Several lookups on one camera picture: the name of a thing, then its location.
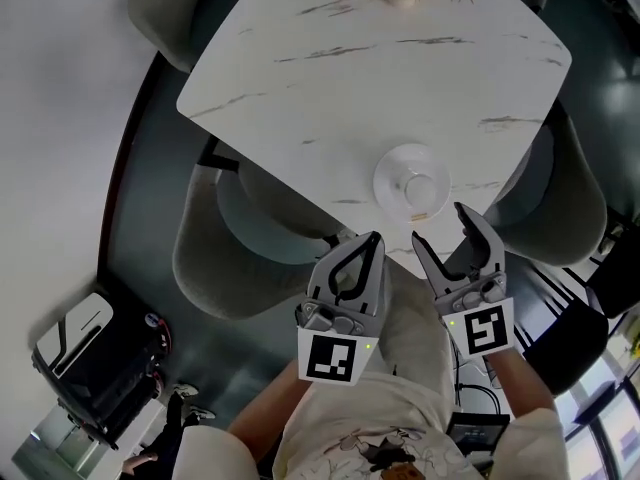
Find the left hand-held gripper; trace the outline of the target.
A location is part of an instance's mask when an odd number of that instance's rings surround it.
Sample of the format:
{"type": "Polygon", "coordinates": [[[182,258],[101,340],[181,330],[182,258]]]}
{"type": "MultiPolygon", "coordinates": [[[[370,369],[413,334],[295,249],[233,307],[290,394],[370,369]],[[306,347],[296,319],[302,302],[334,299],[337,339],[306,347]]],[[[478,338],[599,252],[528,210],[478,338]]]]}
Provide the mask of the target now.
{"type": "Polygon", "coordinates": [[[354,386],[376,352],[385,247],[378,232],[325,254],[296,308],[298,374],[302,380],[354,386]]]}

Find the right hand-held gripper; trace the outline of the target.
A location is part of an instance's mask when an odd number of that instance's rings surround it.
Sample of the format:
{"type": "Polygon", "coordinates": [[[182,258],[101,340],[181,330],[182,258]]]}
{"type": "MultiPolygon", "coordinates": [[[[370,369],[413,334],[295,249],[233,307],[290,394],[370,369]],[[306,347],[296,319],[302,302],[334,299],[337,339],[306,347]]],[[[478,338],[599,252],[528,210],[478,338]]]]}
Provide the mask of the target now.
{"type": "Polygon", "coordinates": [[[457,349],[463,358],[481,358],[514,345],[514,302],[506,295],[507,278],[501,272],[504,244],[481,214],[461,202],[454,207],[471,245],[470,276],[478,280],[449,272],[416,231],[411,242],[457,349]]]}

